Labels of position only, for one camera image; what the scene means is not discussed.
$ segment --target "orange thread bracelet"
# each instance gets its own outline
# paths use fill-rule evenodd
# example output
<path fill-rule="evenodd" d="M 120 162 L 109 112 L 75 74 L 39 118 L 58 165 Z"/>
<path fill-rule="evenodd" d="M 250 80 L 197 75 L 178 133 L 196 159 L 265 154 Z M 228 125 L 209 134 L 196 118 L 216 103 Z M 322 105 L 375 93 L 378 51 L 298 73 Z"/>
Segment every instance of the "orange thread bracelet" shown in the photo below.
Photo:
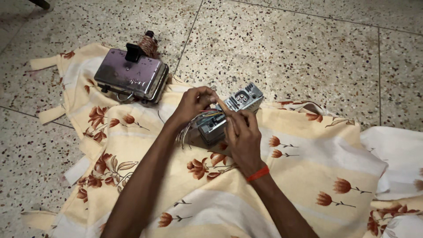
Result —
<path fill-rule="evenodd" d="M 253 175 L 249 176 L 247 178 L 247 181 L 249 182 L 249 181 L 256 180 L 256 179 L 268 174 L 269 172 L 270 172 L 269 167 L 267 167 L 267 165 L 266 165 L 264 168 L 260 169 L 259 171 L 255 172 Z"/>

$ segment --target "floor tile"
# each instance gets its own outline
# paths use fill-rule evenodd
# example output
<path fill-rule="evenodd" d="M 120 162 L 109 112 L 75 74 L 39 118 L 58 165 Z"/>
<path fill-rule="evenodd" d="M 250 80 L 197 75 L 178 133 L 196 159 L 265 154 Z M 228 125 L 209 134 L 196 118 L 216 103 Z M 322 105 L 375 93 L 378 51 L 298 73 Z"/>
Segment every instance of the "floor tile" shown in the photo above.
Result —
<path fill-rule="evenodd" d="M 419 0 L 240 0 L 289 11 L 423 34 Z"/>
<path fill-rule="evenodd" d="M 382 125 L 423 131 L 423 36 L 380 30 Z"/>
<path fill-rule="evenodd" d="M 83 154 L 75 130 L 7 109 L 1 118 L 1 207 L 4 237 L 32 237 L 42 232 L 26 227 L 20 213 L 58 212 L 72 188 L 63 173 Z"/>
<path fill-rule="evenodd" d="M 0 0 L 0 52 L 26 22 L 35 5 L 28 0 Z"/>
<path fill-rule="evenodd" d="M 379 124 L 377 56 L 374 27 L 207 1 L 177 75 L 223 95 L 254 82 L 266 102 L 311 100 L 366 128 Z"/>
<path fill-rule="evenodd" d="M 94 42 L 125 49 L 127 42 L 137 42 L 146 30 L 155 32 L 160 57 L 174 71 L 200 3 L 57 0 L 52 12 L 34 10 L 0 57 L 4 77 L 0 105 L 31 115 L 58 106 L 63 97 L 57 69 L 31 73 L 28 60 Z"/>

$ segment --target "chair leg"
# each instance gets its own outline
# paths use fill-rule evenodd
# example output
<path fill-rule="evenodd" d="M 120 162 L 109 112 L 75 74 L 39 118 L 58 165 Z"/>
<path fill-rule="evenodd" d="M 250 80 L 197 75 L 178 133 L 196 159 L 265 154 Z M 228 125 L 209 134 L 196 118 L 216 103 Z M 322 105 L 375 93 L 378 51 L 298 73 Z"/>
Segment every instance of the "chair leg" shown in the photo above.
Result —
<path fill-rule="evenodd" d="M 44 0 L 29 0 L 29 1 L 43 8 L 44 10 L 48 10 L 50 8 L 50 4 Z"/>

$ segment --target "floral cloth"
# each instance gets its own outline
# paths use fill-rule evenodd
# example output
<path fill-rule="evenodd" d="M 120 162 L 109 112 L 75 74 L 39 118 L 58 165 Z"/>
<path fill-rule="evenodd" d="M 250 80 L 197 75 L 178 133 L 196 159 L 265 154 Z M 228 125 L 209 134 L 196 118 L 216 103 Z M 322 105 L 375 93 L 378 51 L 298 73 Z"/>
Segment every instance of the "floral cloth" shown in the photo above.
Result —
<path fill-rule="evenodd" d="M 40 118 L 46 122 L 66 113 L 90 161 L 85 172 L 78 169 L 82 177 L 53 222 L 50 237 L 99 237 L 119 193 L 190 88 L 173 77 L 158 104 L 120 104 L 111 92 L 100 92 L 93 79 L 108 50 L 90 44 L 31 62 L 34 69 L 59 67 L 65 103 Z M 379 227 L 369 222 L 369 211 L 387 164 L 363 148 L 357 122 L 308 101 L 262 104 L 257 120 L 261 158 L 320 237 L 361 238 L 369 227 Z M 229 154 L 222 143 L 211 151 L 176 145 L 155 219 L 142 236 L 280 237 Z"/>

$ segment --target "terrazzo floor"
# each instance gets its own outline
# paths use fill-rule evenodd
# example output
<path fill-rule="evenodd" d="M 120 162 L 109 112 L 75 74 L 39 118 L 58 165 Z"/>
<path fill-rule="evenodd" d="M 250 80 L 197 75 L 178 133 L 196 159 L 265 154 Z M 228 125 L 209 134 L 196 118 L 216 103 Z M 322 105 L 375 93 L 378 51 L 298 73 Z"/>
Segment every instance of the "terrazzo floor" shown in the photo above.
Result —
<path fill-rule="evenodd" d="M 146 30 L 184 81 L 223 95 L 254 82 L 265 101 L 310 100 L 361 123 L 423 131 L 423 2 L 415 0 L 0 0 L 0 237 L 43 237 L 20 212 L 58 212 L 83 154 L 55 68 L 29 59 L 92 42 L 123 48 Z"/>

